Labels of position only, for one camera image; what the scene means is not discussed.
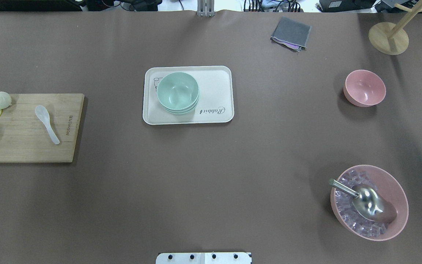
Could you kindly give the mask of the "white plastic spoon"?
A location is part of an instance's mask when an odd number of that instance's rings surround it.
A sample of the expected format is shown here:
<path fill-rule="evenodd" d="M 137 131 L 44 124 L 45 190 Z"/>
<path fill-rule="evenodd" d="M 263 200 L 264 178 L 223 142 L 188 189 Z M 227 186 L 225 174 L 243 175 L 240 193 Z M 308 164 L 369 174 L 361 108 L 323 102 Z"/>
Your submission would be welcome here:
<path fill-rule="evenodd" d="M 48 110 L 42 106 L 42 105 L 38 105 L 37 107 L 35 107 L 35 114 L 37 116 L 37 118 L 43 123 L 43 125 L 45 126 L 48 135 L 51 139 L 51 141 L 55 144 L 55 145 L 59 145 L 60 144 L 60 140 L 58 139 L 57 135 L 55 134 L 52 125 L 50 123 L 50 115 Z"/>

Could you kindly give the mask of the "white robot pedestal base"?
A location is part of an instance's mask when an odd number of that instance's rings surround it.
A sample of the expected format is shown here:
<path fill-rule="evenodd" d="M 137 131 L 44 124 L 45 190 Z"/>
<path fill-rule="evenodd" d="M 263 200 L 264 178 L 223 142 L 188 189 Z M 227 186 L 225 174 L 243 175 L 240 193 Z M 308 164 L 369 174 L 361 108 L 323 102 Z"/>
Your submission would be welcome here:
<path fill-rule="evenodd" d="M 156 264 L 251 264 L 248 252 L 161 253 Z"/>

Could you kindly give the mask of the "white steamed bun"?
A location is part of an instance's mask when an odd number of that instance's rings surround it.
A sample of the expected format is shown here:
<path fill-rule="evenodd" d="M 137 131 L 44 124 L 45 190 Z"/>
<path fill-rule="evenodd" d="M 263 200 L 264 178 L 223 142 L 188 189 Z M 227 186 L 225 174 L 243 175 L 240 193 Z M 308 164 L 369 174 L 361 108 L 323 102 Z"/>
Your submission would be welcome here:
<path fill-rule="evenodd" d="M 0 110 L 12 105 L 12 97 L 7 92 L 0 91 Z"/>

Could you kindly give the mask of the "metal ice scoop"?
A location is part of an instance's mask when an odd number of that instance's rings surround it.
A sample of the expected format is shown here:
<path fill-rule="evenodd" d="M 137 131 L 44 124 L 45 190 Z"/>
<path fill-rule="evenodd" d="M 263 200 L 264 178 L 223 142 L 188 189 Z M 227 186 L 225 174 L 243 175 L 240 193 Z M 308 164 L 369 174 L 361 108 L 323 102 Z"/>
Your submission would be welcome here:
<path fill-rule="evenodd" d="M 358 184 L 350 188 L 335 179 L 329 179 L 329 184 L 350 196 L 351 203 L 365 219 L 380 223 L 390 223 L 396 219 L 397 210 L 393 204 L 385 200 L 373 187 Z"/>

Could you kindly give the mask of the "bamboo cutting board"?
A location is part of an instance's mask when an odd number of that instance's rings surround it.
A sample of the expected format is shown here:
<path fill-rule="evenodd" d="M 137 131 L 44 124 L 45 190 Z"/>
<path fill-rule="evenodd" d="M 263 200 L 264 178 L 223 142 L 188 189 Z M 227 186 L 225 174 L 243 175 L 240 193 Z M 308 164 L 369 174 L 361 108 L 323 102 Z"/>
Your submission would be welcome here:
<path fill-rule="evenodd" d="M 72 162 L 77 145 L 84 95 L 81 93 L 12 94 L 12 104 L 0 116 L 0 162 Z M 55 145 L 35 108 L 46 107 Z"/>

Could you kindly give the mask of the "large pink bowl with ice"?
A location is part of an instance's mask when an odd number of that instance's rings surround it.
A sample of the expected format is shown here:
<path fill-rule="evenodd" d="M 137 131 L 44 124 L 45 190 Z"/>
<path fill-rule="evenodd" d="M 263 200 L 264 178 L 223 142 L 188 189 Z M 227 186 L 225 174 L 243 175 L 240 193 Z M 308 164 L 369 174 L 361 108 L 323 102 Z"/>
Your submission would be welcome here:
<path fill-rule="evenodd" d="M 367 184 L 375 189 L 397 211 L 397 217 L 390 223 L 374 222 L 362 217 L 351 203 L 351 197 L 332 188 L 330 203 L 338 221 L 351 233 L 371 241 L 386 241 L 400 234 L 409 217 L 409 206 L 405 192 L 399 182 L 384 169 L 373 165 L 355 165 L 345 170 L 338 182 L 352 188 Z"/>

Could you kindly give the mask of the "stacked green bowls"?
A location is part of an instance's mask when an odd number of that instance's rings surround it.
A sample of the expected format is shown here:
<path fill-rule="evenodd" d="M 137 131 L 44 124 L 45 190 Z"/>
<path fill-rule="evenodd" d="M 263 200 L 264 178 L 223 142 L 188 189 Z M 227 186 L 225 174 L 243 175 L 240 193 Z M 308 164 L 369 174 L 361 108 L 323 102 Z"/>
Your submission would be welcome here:
<path fill-rule="evenodd" d="M 200 88 L 191 75 L 183 72 L 171 73 L 159 82 L 157 98 L 168 112 L 185 114 L 198 104 Z"/>

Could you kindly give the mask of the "cream rabbit tray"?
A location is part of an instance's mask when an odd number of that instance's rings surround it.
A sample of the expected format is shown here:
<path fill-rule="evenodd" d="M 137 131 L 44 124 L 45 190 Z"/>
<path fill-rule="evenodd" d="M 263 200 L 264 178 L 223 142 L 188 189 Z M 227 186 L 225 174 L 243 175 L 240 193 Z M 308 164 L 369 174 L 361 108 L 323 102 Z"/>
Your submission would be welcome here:
<path fill-rule="evenodd" d="M 184 72 L 197 80 L 200 99 L 185 114 L 166 111 L 157 98 L 157 86 L 168 74 Z M 142 118 L 149 125 L 229 122 L 234 116 L 232 73 L 226 66 L 152 67 L 145 73 Z"/>

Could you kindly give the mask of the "aluminium frame post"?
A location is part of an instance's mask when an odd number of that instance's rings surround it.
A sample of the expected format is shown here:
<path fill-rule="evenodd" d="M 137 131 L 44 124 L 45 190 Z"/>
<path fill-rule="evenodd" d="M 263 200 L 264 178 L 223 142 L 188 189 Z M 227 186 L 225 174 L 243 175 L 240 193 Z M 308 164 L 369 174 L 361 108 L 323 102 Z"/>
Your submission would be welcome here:
<path fill-rule="evenodd" d="M 215 4 L 214 0 L 198 0 L 197 1 L 197 16 L 198 17 L 214 17 Z"/>

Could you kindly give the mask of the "wooden mug tree stand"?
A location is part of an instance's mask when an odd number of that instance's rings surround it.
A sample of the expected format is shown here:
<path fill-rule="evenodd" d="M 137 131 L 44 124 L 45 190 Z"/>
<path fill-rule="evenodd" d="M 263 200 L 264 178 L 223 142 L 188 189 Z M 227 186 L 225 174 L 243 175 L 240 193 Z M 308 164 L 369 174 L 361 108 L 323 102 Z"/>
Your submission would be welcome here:
<path fill-rule="evenodd" d="M 406 15 L 398 22 L 380 22 L 369 30 L 370 43 L 380 52 L 387 55 L 400 55 L 408 48 L 409 37 L 403 28 L 418 13 L 422 12 L 422 0 L 419 0 L 413 8 L 395 4 L 395 7 L 406 11 Z"/>

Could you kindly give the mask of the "small pink bowl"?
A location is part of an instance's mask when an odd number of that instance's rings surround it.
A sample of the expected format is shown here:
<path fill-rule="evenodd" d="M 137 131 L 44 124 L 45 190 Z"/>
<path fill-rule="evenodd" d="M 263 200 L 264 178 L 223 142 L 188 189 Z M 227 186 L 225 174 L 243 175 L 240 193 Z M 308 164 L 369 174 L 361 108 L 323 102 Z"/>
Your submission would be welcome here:
<path fill-rule="evenodd" d="M 382 102 L 386 86 L 377 74 L 368 70 L 355 70 L 347 75 L 343 93 L 351 104 L 370 107 Z"/>

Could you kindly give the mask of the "grey folded cloth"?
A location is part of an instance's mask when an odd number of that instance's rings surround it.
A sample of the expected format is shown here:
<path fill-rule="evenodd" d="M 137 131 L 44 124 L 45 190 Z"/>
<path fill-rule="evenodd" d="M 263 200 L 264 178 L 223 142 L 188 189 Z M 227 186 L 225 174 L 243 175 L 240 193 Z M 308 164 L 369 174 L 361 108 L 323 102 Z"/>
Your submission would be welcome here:
<path fill-rule="evenodd" d="M 282 17 L 271 35 L 271 40 L 299 52 L 307 48 L 311 29 L 310 25 Z"/>

